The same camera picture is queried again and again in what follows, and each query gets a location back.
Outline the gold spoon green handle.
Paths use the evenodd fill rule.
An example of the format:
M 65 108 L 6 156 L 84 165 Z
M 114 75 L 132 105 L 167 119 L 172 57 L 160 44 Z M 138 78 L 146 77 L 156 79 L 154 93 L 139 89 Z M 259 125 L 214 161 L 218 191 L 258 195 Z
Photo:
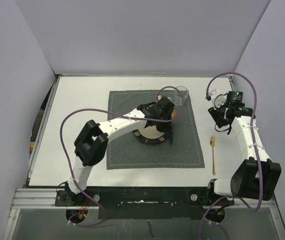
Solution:
M 177 110 L 174 108 L 172 113 L 171 113 L 171 122 L 170 122 L 170 137 L 169 137 L 169 144 L 172 145 L 173 144 L 173 137 L 174 137 L 174 118 L 177 115 Z

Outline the clear drinking glass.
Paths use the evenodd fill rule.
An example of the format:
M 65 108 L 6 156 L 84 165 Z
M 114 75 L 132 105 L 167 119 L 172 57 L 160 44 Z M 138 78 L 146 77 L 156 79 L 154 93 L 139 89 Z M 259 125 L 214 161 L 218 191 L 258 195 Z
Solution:
M 189 95 L 189 90 L 184 86 L 176 86 L 173 90 L 172 99 L 176 106 L 183 106 Z

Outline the gold fork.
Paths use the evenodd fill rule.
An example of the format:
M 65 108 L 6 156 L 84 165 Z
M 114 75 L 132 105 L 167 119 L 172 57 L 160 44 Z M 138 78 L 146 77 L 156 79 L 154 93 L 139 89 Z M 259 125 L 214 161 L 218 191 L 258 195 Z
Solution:
M 215 176 L 216 175 L 216 166 L 215 166 L 215 151 L 214 147 L 216 145 L 216 137 L 215 135 L 210 136 L 210 146 L 212 150 L 212 174 Z

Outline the dark rimmed dinner plate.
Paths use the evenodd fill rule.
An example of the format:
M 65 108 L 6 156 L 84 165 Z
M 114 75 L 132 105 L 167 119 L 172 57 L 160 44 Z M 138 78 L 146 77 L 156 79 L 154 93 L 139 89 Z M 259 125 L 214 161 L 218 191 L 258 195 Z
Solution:
M 156 126 L 136 129 L 132 133 L 138 141 L 147 145 L 161 144 L 170 138 L 170 133 L 158 131 Z

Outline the grey cloth placemat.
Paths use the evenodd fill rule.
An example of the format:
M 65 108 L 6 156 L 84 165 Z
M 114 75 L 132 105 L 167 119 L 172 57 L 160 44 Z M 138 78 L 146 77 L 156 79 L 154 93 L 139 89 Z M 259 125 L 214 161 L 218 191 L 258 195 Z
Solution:
M 157 90 L 110 91 L 108 111 L 124 115 L 141 104 L 156 101 Z M 146 137 L 138 132 L 130 132 L 108 144 L 106 150 L 106 168 L 205 168 L 203 151 L 195 122 L 191 97 L 182 106 L 175 106 L 177 118 L 173 122 L 171 136 L 160 136 L 164 141 L 147 143 Z

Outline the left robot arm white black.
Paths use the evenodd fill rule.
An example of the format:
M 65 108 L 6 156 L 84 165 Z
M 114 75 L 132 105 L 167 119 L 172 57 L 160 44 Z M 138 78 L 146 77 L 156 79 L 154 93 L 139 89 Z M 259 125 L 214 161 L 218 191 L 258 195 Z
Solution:
M 108 143 L 111 141 L 130 132 L 150 127 L 155 127 L 159 133 L 171 134 L 174 109 L 175 104 L 164 96 L 157 102 L 141 104 L 124 115 L 95 108 L 84 108 L 70 113 L 61 123 L 59 130 L 60 142 L 71 174 L 67 181 L 66 199 L 74 206 L 84 201 L 84 192 L 92 168 L 105 157 Z M 76 160 L 72 166 L 63 140 L 63 127 L 72 115 L 85 111 L 106 113 L 116 118 L 100 123 L 94 120 L 85 123 L 74 141 Z

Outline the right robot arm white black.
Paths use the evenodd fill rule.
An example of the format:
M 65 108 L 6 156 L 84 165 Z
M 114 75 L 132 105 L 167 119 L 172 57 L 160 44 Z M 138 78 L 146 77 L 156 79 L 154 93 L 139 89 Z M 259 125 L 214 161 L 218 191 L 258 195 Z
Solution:
M 261 142 L 253 109 L 242 102 L 241 91 L 209 93 L 212 107 L 208 109 L 216 127 L 227 126 L 234 132 L 243 162 L 231 179 L 212 179 L 205 192 L 206 201 L 217 204 L 223 196 L 269 201 L 276 188 L 282 169 L 271 160 Z

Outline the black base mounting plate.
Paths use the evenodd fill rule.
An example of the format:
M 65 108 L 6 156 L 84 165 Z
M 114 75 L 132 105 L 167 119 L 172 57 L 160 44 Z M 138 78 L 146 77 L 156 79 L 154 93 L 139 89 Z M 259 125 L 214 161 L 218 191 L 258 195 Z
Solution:
M 214 204 L 218 208 L 234 205 L 233 200 L 221 200 L 207 187 L 120 187 L 89 186 L 85 193 L 74 194 L 67 189 L 57 191 L 55 206 L 76 208 L 101 204 L 98 217 L 120 219 L 202 218 L 204 208 Z

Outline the aluminium frame rail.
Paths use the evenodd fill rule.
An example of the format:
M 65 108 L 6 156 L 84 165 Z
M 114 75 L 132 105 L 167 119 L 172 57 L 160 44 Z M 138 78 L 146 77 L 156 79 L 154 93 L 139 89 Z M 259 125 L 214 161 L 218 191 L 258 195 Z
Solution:
M 18 188 L 15 190 L 11 209 L 79 209 L 80 206 L 57 206 L 56 205 L 56 189 L 55 188 Z M 256 207 L 258 201 L 253 199 L 245 199 L 250 207 Z M 236 208 L 246 208 L 247 206 L 240 199 L 234 199 Z M 260 208 L 276 207 L 276 199 L 272 197 L 269 201 L 263 201 Z

